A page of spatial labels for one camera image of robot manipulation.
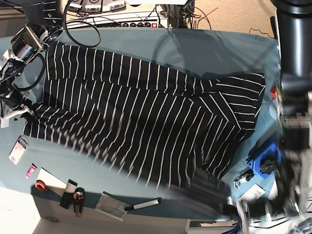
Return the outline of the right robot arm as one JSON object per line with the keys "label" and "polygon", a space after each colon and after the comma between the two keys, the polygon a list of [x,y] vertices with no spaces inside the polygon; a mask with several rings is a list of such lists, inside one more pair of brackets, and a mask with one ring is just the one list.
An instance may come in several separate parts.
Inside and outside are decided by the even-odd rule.
{"label": "right robot arm", "polygon": [[[12,0],[10,7],[20,6],[25,26],[11,39],[12,47],[0,59],[0,126],[9,126],[15,116],[32,116],[32,102],[26,97],[41,80],[46,69],[42,53],[63,31],[63,9],[60,0]],[[35,82],[19,88],[13,82],[29,63],[39,58],[42,68]]]}

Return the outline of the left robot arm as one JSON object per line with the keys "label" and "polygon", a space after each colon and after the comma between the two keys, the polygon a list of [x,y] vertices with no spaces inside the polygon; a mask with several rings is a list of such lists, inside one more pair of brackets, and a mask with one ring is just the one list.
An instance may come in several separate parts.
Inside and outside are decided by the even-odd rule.
{"label": "left robot arm", "polygon": [[312,3],[275,0],[280,53],[277,120],[283,157],[275,167],[277,197],[241,201],[237,211],[248,221],[266,214],[303,214],[312,173]]}

